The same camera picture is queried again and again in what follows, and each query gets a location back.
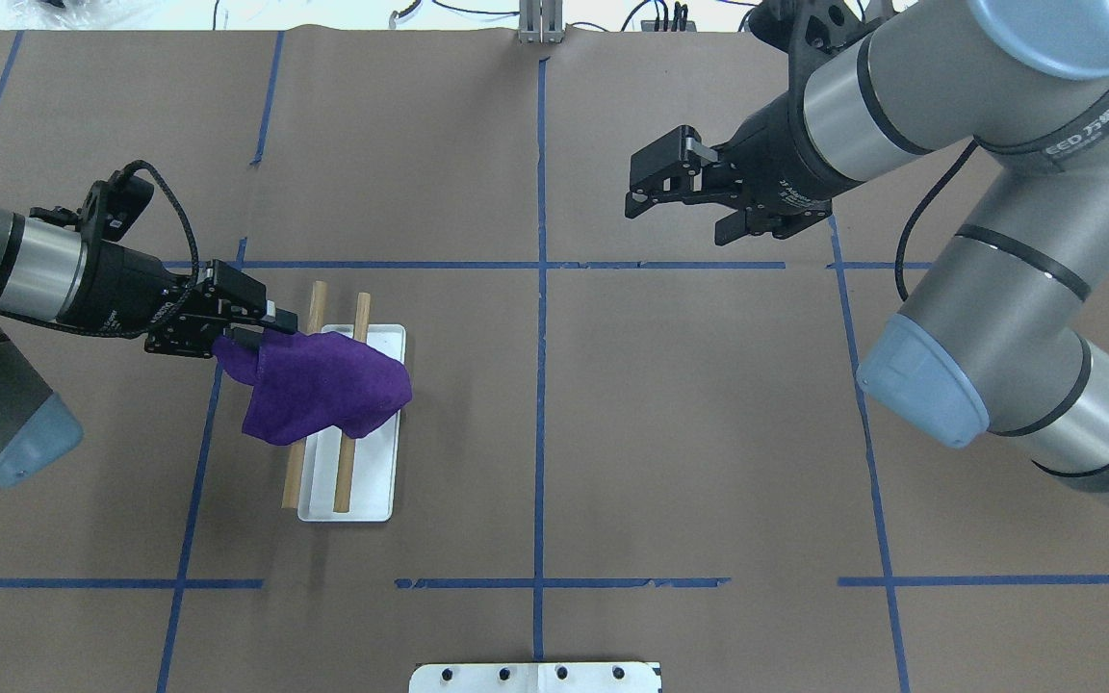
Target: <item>light blue joint cap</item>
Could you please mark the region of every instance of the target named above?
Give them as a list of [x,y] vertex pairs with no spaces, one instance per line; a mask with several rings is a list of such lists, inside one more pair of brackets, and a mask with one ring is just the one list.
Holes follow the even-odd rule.
[[968,0],[1013,58],[1064,79],[1109,77],[1109,0]]
[[857,379],[867,395],[949,448],[965,448],[990,426],[986,405],[956,360],[899,313],[858,365]]
[[57,391],[28,417],[0,453],[0,486],[12,488],[42,470],[58,457],[74,450],[84,438],[80,421],[71,416]]

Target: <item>purple towel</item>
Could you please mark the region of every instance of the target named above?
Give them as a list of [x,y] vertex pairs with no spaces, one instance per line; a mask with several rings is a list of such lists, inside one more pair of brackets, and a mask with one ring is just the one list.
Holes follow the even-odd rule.
[[212,353],[230,377],[255,387],[243,434],[273,445],[329,426],[364,438],[413,399],[405,364],[344,334],[268,329],[258,354],[227,337]]

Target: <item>wooden dowel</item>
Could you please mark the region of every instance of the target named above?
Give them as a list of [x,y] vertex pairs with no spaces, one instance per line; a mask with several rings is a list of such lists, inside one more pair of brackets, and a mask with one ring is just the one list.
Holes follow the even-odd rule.
[[[370,294],[357,295],[357,310],[354,315],[354,339],[366,344],[366,333],[370,329]],[[339,438],[339,457],[336,459],[336,491],[333,496],[334,513],[348,512],[348,496],[354,482],[354,456],[357,441],[347,435]]]
[[[307,309],[307,334],[323,328],[323,316],[327,306],[327,284],[322,281],[311,286],[311,307]],[[285,466],[285,492],[281,496],[282,508],[297,508],[298,492],[303,487],[303,459],[307,456],[307,441],[298,440],[289,445],[289,459]]]

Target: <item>white mounting plate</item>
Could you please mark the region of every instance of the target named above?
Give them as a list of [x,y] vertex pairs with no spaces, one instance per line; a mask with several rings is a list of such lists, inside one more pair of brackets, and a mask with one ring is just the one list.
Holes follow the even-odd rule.
[[[353,325],[325,325],[321,332],[338,332],[353,337]],[[405,327],[372,325],[366,346],[405,363]],[[348,512],[333,512],[336,488],[336,463],[339,460],[339,437],[336,427],[307,437],[307,453],[303,458],[303,488],[298,495],[298,519],[303,521],[387,521],[391,518],[391,499],[396,491],[397,439],[400,412],[381,427],[358,439],[354,452],[354,479],[348,492]]]
[[[507,680],[500,672],[507,671]],[[564,679],[559,679],[560,670]],[[617,679],[620,670],[622,679]],[[661,665],[645,662],[424,665],[409,693],[661,693]]]

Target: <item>white bracket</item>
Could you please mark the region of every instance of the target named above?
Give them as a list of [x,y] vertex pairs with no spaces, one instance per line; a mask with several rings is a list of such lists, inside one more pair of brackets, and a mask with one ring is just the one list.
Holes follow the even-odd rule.
[[661,693],[661,665],[645,662],[425,665],[409,693]]
[[563,0],[520,0],[520,43],[562,43]]

